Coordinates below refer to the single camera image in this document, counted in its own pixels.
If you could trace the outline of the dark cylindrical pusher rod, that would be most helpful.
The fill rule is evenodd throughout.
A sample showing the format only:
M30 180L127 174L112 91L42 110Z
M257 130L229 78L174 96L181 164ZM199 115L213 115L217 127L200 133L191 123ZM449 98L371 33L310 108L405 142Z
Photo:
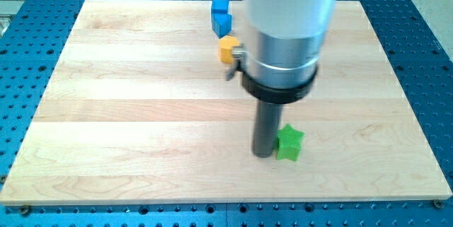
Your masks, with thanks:
M267 158L272 155L277 143L281 114L282 105L258 101L252 141L255 156Z

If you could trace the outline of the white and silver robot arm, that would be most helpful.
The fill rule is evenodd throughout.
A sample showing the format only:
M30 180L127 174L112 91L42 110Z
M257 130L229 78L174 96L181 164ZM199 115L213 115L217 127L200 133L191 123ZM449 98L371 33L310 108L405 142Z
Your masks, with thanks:
M319 52L336 0L243 0L241 44L226 73L240 71L243 88L257 99L251 150L272 155L282 108L304 98L315 81Z

